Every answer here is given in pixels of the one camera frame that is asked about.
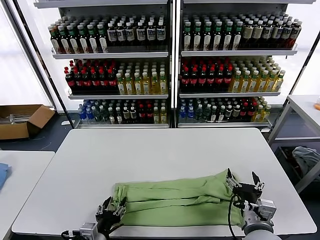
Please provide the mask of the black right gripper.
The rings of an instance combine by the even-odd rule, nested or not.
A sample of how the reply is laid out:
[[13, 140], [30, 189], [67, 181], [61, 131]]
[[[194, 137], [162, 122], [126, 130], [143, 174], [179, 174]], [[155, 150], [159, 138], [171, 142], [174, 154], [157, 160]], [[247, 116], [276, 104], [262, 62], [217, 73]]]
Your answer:
[[241, 200], [248, 201], [251, 204], [255, 204], [257, 199], [261, 197], [262, 190], [265, 187], [265, 182], [261, 181], [259, 176], [252, 171], [253, 184], [240, 183], [233, 175], [230, 168], [227, 169], [226, 184], [232, 192], [240, 197]]

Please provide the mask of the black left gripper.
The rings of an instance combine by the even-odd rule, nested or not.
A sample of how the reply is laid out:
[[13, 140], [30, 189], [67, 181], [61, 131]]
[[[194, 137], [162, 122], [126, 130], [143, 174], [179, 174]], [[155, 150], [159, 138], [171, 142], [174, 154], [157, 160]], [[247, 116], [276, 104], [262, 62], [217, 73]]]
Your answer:
[[115, 210], [113, 214], [103, 215], [103, 211], [107, 210], [112, 197], [107, 198], [102, 204], [100, 204], [96, 211], [97, 231], [99, 233], [112, 233], [118, 228], [122, 227], [121, 217], [126, 212], [127, 198], [124, 197], [120, 201], [114, 202]]

